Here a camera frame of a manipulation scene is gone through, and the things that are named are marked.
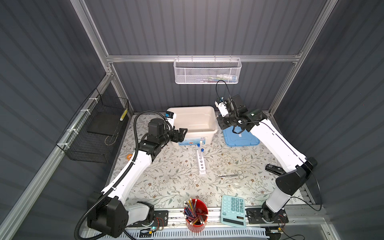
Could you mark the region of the metal scissors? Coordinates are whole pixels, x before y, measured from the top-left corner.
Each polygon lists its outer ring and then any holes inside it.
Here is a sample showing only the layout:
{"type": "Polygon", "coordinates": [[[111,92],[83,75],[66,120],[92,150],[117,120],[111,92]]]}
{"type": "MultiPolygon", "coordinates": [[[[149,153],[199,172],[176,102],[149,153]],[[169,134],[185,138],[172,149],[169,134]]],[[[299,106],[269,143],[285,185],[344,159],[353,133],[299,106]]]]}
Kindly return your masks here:
{"type": "Polygon", "coordinates": [[[217,176],[217,178],[237,178],[239,180],[243,180],[245,177],[244,177],[243,171],[239,170],[233,174],[217,176]]]}

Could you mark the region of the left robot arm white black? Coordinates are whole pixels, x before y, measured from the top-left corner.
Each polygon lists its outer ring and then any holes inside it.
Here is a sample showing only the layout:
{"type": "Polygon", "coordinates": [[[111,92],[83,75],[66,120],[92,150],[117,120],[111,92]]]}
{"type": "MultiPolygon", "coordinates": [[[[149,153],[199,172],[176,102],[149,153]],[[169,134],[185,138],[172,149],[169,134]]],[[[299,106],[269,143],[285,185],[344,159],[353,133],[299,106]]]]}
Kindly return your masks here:
{"type": "Polygon", "coordinates": [[[183,142],[188,129],[176,129],[174,123],[178,115],[167,111],[165,114],[158,113],[158,118],[149,122],[147,134],[139,139],[137,121],[140,116],[141,114],[137,114],[133,122],[135,151],[131,160],[100,193],[91,194],[87,210],[74,229],[76,240],[83,239],[80,233],[83,222],[99,232],[93,237],[98,240],[106,235],[117,238],[129,225],[152,219],[150,213],[153,208],[150,204],[138,202],[126,210],[125,202],[133,186],[161,150],[169,142],[183,142]]]}

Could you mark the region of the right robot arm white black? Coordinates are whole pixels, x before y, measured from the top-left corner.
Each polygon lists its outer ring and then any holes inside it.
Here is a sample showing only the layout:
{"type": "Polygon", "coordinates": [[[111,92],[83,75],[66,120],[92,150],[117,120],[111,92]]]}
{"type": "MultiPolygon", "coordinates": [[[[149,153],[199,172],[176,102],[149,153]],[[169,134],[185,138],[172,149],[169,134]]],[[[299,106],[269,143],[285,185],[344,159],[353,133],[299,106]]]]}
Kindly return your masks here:
{"type": "Polygon", "coordinates": [[[239,127],[258,138],[279,161],[284,172],[276,178],[276,187],[262,204],[261,215],[266,223],[273,223],[283,213],[286,203],[313,175],[317,166],[314,158],[307,158],[295,149],[273,126],[268,116],[261,110],[248,110],[240,96],[224,99],[218,96],[215,101],[220,114],[217,117],[222,130],[239,127]]]}

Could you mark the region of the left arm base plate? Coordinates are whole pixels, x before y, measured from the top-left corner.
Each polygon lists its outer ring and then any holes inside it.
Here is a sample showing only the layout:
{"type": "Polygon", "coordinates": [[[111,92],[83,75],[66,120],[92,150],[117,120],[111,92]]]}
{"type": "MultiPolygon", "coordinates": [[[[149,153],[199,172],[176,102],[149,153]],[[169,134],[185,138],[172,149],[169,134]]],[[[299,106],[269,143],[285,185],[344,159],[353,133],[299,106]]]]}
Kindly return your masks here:
{"type": "Polygon", "coordinates": [[[155,210],[153,219],[149,222],[140,221],[128,225],[128,228],[166,227],[168,225],[169,211],[155,210]]]}

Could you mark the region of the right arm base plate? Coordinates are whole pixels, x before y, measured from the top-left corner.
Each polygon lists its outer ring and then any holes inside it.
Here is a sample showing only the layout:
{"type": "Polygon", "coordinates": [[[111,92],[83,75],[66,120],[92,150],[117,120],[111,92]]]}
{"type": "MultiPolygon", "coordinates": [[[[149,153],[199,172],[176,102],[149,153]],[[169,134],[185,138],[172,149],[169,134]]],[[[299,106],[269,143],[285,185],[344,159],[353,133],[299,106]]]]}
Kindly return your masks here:
{"type": "Polygon", "coordinates": [[[250,224],[287,224],[289,222],[284,208],[280,209],[277,213],[262,207],[246,208],[246,217],[250,224]]]}

